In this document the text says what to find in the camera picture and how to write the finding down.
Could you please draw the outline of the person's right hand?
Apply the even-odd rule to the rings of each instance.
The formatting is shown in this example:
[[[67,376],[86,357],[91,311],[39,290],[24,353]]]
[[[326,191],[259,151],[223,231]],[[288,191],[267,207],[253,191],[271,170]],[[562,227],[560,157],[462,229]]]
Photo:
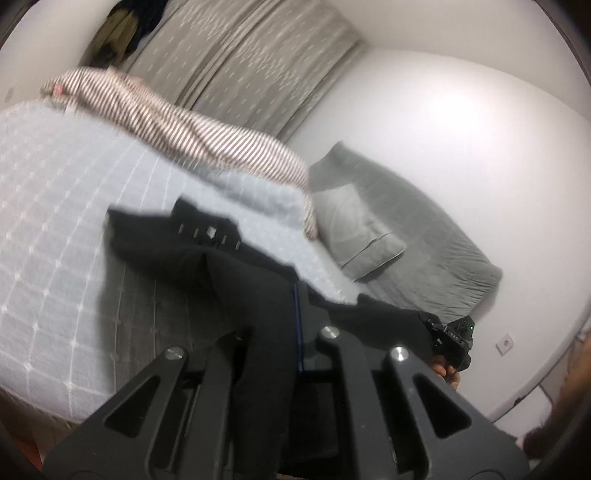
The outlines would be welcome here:
[[[431,369],[435,374],[445,381],[453,390],[457,390],[460,385],[460,372],[447,362],[444,357],[437,357],[431,362]]]

